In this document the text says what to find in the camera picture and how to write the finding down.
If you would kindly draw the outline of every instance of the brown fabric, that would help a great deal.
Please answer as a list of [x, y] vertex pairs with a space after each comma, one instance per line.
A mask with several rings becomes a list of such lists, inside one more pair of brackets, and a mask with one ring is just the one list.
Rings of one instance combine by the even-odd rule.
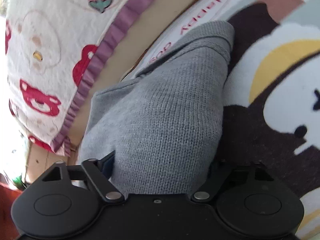
[[258, 39], [270, 34], [278, 24], [268, 14], [265, 3], [253, 4], [242, 9], [228, 22], [235, 29], [234, 48], [228, 66], [228, 73], [230, 73], [245, 51]]
[[267, 4], [268, 12], [275, 22], [279, 23], [287, 17], [295, 8], [304, 3], [303, 0], [257, 0]]

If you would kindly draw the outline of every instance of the screw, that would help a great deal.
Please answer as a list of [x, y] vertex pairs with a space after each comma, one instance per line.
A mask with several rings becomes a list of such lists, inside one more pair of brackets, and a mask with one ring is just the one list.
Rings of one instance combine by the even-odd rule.
[[198, 191], [194, 194], [194, 197], [198, 200], [205, 200], [210, 197], [209, 193], [204, 192], [204, 191]]
[[116, 200], [122, 197], [122, 194], [120, 192], [111, 191], [106, 194], [106, 198], [110, 200]]

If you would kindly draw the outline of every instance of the bear face print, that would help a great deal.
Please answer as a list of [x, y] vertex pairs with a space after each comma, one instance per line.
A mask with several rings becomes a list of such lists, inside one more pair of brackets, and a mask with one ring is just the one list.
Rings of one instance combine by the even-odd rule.
[[319, 55], [303, 63], [271, 92], [264, 106], [264, 119], [270, 128], [305, 139], [294, 150], [296, 155], [311, 146], [320, 149], [319, 64]]
[[61, 105], [61, 102], [56, 96], [46, 95], [22, 79], [20, 79], [20, 90], [24, 101], [32, 109], [48, 116], [57, 116], [59, 114], [58, 106]]
[[12, 35], [15, 51], [11, 57], [13, 67], [18, 72], [43, 74], [55, 67], [61, 60], [61, 46], [56, 30], [44, 13], [30, 11], [16, 25], [17, 32]]

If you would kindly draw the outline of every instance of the knit fabric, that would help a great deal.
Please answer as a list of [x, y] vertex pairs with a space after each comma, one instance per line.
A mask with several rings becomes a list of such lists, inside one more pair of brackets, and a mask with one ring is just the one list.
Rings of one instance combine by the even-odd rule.
[[190, 193], [205, 181], [222, 132], [233, 27], [208, 22], [139, 73], [94, 95], [78, 162], [116, 150], [124, 195]]

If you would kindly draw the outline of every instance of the fleece blanket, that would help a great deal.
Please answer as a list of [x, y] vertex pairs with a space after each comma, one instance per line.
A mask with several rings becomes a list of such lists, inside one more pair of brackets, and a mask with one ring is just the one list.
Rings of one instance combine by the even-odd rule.
[[102, 67], [153, 0], [10, 0], [11, 113], [40, 146], [68, 154], [68, 130]]
[[200, 0], [153, 44], [134, 78], [190, 29], [227, 20], [235, 44], [217, 158], [261, 161], [304, 205], [297, 236], [320, 233], [320, 0]]

